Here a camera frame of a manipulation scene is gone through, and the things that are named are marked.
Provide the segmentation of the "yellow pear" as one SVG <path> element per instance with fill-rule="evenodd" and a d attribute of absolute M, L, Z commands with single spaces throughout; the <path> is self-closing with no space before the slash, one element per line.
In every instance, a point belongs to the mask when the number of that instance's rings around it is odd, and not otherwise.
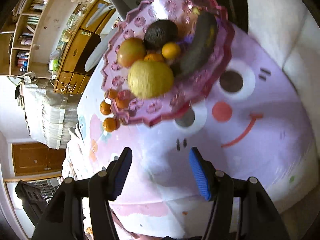
<path fill-rule="evenodd" d="M 174 74 L 164 62 L 138 60 L 130 67 L 127 82 L 135 97 L 157 98 L 172 89 Z"/>

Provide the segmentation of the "overripe dark banana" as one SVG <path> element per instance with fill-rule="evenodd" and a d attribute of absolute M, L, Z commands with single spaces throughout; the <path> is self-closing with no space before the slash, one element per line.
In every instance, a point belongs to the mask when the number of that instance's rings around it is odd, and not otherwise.
<path fill-rule="evenodd" d="M 197 18 L 193 40 L 180 60 L 171 69 L 175 77 L 190 75 L 207 63 L 217 38 L 214 14 L 203 11 Z"/>

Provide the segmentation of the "large orange tangerine front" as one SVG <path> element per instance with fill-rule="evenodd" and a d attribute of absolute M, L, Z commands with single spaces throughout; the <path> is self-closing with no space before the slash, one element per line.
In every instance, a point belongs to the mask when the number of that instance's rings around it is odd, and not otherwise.
<path fill-rule="evenodd" d="M 168 42 L 162 47 L 162 55 L 167 60 L 174 60 L 180 57 L 181 48 L 174 42 Z"/>

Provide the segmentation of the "red apple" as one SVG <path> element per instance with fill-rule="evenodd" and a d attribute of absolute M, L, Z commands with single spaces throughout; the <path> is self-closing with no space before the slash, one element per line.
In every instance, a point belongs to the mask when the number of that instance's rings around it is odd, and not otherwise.
<path fill-rule="evenodd" d="M 143 60 L 146 56 L 146 48 L 143 40 L 132 37 L 123 41 L 117 52 L 117 61 L 122 67 L 131 67 L 137 60 Z"/>

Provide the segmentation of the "dark avocado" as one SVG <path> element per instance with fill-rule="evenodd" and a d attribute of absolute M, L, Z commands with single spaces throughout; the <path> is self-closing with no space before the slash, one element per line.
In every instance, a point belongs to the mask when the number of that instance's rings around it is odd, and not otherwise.
<path fill-rule="evenodd" d="M 147 50 L 157 50 L 166 43 L 175 41 L 178 37 L 178 27 L 171 20 L 158 20 L 147 29 L 143 41 Z"/>

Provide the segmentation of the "brown wooden door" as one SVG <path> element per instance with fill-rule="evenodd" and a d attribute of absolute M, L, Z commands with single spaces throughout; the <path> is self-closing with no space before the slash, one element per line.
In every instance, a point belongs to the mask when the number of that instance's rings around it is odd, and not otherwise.
<path fill-rule="evenodd" d="M 12 144 L 12 161 L 16 176 L 60 172 L 65 149 L 53 149 L 39 142 Z"/>

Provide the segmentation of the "pink floral bed quilt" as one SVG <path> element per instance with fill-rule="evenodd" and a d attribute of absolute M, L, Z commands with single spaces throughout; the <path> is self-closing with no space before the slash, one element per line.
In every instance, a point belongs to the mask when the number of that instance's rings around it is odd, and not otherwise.
<path fill-rule="evenodd" d="M 77 123 L 75 128 L 69 128 L 68 132 L 71 139 L 67 143 L 66 156 L 62 163 L 62 178 L 72 177 L 74 180 L 82 180 L 88 177 L 88 171 L 79 124 Z"/>

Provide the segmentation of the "cartoon printed tablecloth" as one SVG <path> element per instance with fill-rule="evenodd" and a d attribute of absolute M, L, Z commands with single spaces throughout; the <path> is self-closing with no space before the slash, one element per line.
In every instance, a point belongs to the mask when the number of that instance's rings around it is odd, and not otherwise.
<path fill-rule="evenodd" d="M 120 238 L 204 233 L 212 205 L 200 196 L 191 171 L 192 147 L 230 177 L 257 178 L 279 212 L 316 187 L 318 157 L 303 104 L 277 64 L 240 29 L 235 30 L 232 60 L 222 79 L 234 82 L 237 75 L 242 77 L 241 89 L 228 92 L 215 83 L 208 97 L 192 107 L 189 127 L 170 120 L 107 133 L 99 111 L 103 95 L 84 96 L 79 129 L 88 178 L 123 148 L 133 153 L 123 191 L 110 204 L 123 226 Z"/>

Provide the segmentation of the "pink glass fruit bowl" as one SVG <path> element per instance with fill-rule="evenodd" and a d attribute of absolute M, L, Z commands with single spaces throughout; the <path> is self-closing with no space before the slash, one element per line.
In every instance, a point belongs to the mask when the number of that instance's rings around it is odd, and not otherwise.
<path fill-rule="evenodd" d="M 204 100 L 231 59 L 234 28 L 216 0 L 144 0 L 108 43 L 102 88 L 124 125 L 153 126 Z"/>

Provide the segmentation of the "white lace covered cabinet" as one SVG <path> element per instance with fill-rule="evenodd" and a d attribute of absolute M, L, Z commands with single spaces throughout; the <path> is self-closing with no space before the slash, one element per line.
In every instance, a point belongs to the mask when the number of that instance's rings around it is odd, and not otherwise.
<path fill-rule="evenodd" d="M 49 148 L 66 148 L 71 139 L 68 130 L 78 122 L 81 95 L 56 93 L 47 79 L 22 84 L 20 93 L 30 137 Z"/>

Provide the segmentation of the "small yellow tangerine top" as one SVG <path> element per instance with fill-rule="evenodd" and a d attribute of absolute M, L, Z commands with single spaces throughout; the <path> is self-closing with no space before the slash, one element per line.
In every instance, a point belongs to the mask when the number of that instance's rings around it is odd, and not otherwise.
<path fill-rule="evenodd" d="M 115 100 L 117 98 L 118 92 L 115 89 L 108 89 L 106 92 L 106 97 L 108 99 Z"/>

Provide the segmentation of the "wooden desk with drawers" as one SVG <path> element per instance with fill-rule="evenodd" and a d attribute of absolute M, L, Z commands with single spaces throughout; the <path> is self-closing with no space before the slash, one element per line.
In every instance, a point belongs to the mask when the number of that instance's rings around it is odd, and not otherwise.
<path fill-rule="evenodd" d="M 59 59 L 54 92 L 82 94 L 93 73 L 85 63 L 101 41 L 100 34 L 116 9 L 103 0 L 92 0 L 72 28 Z"/>

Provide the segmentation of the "green tissue pack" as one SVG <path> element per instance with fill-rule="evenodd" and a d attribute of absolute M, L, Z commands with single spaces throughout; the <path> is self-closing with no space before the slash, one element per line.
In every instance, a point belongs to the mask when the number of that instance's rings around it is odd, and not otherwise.
<path fill-rule="evenodd" d="M 55 73 L 59 68 L 59 58 L 50 59 L 48 72 Z"/>

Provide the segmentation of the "grey office chair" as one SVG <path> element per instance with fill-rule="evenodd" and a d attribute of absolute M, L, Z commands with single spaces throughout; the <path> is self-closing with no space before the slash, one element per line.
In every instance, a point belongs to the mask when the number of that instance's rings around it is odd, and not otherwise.
<path fill-rule="evenodd" d="M 111 4 L 115 7 L 116 12 L 119 14 L 120 18 L 124 20 L 126 17 L 126 14 L 130 10 L 136 8 L 142 0 L 110 0 L 110 1 L 111 1 Z M 115 32 L 116 32 L 115 30 L 110 31 L 105 37 L 102 38 L 100 43 L 93 50 L 93 52 L 91 53 L 91 55 L 89 56 L 89 58 L 85 63 L 86 72 L 89 72 L 91 69 L 93 69 L 99 63 L 105 51 L 107 51 L 108 48 L 111 48 L 111 46 L 108 43 Z"/>

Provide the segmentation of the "white butterfly curtain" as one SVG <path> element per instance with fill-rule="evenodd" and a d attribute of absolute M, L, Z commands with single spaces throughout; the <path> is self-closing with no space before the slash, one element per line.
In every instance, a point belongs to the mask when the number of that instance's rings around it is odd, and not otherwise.
<path fill-rule="evenodd" d="M 319 86 L 319 26 L 302 0 L 247 0 L 249 34 L 295 83 Z"/>

